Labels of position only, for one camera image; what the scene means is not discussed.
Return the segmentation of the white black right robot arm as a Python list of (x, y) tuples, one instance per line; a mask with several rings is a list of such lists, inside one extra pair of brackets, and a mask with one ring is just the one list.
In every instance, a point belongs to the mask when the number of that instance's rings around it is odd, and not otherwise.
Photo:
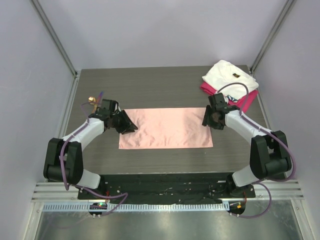
[(227, 176), (226, 193), (233, 198), (244, 187), (261, 180), (275, 178), (294, 171), (287, 137), (282, 131), (272, 131), (251, 120), (240, 108), (228, 105), (222, 93), (210, 95), (202, 121), (204, 127), (223, 130), (228, 127), (250, 144), (249, 165)]

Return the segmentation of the pink satin napkin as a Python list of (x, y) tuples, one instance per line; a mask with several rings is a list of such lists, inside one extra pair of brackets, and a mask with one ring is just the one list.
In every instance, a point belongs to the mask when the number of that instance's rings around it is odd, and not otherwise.
[(127, 109), (138, 127), (119, 136), (120, 150), (212, 148), (211, 130), (203, 126), (204, 107)]

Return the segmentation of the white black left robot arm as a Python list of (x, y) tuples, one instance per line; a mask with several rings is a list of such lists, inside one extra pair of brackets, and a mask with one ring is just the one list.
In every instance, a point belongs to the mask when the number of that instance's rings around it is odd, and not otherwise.
[(47, 145), (43, 176), (50, 181), (89, 188), (89, 194), (100, 200), (107, 192), (102, 177), (84, 168), (83, 150), (108, 129), (121, 135), (134, 133), (138, 127), (115, 100), (103, 99), (85, 122), (62, 138), (52, 138)]

